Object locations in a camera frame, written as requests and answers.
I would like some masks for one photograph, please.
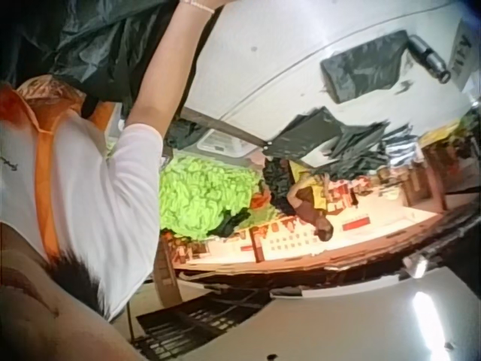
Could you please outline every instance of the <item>white t-shirt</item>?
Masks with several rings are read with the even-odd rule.
[[[57,238],[100,280],[114,316],[153,270],[159,243],[162,137],[136,124],[105,159],[104,134],[72,112],[54,140],[52,204]],[[44,258],[35,209],[32,127],[0,121],[0,221]]]

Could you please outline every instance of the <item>yellow shirt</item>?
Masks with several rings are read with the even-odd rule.
[[[303,173],[308,172],[308,170],[303,167],[302,165],[299,165],[295,162],[289,162],[291,165],[291,171],[292,171],[292,176],[294,177],[294,182],[299,182],[299,179],[301,179],[301,175]],[[315,209],[324,209],[327,211],[328,209],[328,202],[327,199],[325,198],[324,194],[324,184],[318,182],[314,178],[306,185],[306,187],[311,187],[313,191],[313,197],[314,197],[314,208]]]

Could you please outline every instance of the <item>bracelet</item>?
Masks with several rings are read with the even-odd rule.
[[[203,5],[203,4],[199,4],[196,0],[180,0],[181,2],[185,3],[185,4],[189,4],[189,5],[192,5],[192,6],[195,6],[196,8],[199,8],[203,11],[206,11],[208,12],[209,14],[211,15],[214,15],[216,13],[215,10],[211,9],[211,8],[208,8],[207,6]]]

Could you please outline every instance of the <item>orange vest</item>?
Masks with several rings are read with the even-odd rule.
[[[59,255],[51,199],[51,174],[53,165],[53,139],[68,112],[78,114],[84,95],[69,85],[43,76],[25,82],[18,90],[0,84],[0,120],[9,126],[33,126],[37,131],[35,159],[35,206],[42,244],[49,259]],[[114,103],[101,102],[89,118],[101,131],[107,128]]]

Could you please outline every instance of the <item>lime green fabric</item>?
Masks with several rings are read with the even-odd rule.
[[[162,228],[196,240],[207,238],[222,211],[249,207],[259,174],[193,156],[176,156],[161,173]]]

